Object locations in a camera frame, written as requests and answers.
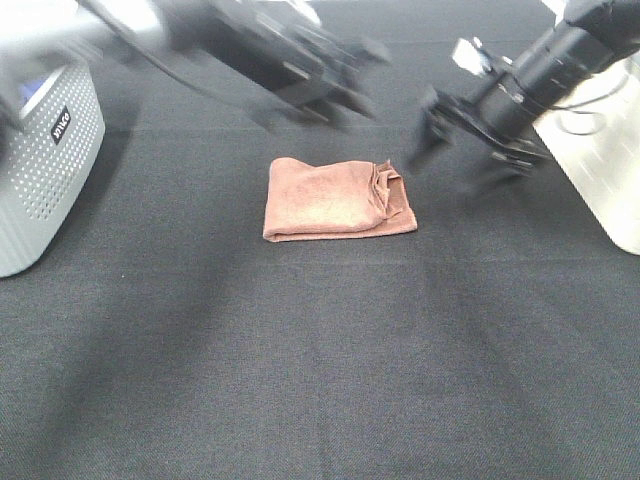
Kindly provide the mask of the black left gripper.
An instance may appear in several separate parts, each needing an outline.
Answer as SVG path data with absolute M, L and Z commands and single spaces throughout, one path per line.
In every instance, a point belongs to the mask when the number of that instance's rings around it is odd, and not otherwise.
M 254 47 L 255 83 L 296 112 L 300 122 L 344 131 L 347 113 L 376 118 L 361 75 L 370 64 L 391 62 L 384 44 L 368 37 L 342 40 L 308 23 L 258 19 Z

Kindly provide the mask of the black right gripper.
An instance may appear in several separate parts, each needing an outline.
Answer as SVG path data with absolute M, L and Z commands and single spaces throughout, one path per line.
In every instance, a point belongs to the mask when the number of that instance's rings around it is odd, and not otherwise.
M 407 158 L 411 173 L 419 172 L 442 148 L 450 145 L 451 130 L 458 127 L 491 147 L 491 157 L 503 164 L 474 168 L 464 180 L 468 198 L 482 198 L 530 175 L 530 170 L 549 161 L 539 144 L 495 133 L 467 100 L 431 87 L 424 97 L 424 112 L 415 130 L 415 145 Z

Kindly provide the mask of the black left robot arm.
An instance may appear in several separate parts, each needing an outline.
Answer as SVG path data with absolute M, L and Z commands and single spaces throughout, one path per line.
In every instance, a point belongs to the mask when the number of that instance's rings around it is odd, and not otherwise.
M 267 102 L 232 102 L 266 130 L 276 116 L 341 130 L 343 110 L 372 119 L 363 72 L 387 64 L 371 39 L 342 39 L 326 30 L 305 1 L 147 1 L 168 48 L 200 49 L 272 94 Z

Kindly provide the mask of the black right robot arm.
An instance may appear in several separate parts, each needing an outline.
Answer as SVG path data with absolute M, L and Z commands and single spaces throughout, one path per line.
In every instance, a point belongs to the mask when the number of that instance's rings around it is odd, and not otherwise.
M 408 168 L 419 170 L 459 127 L 487 144 L 496 163 L 480 190 L 519 180 L 551 159 L 524 136 L 534 122 L 558 109 L 580 84 L 638 50 L 636 1 L 569 1 L 560 21 L 514 61 L 490 53 L 477 38 L 459 39 L 452 58 L 480 77 L 481 86 L 468 99 L 427 90 Z

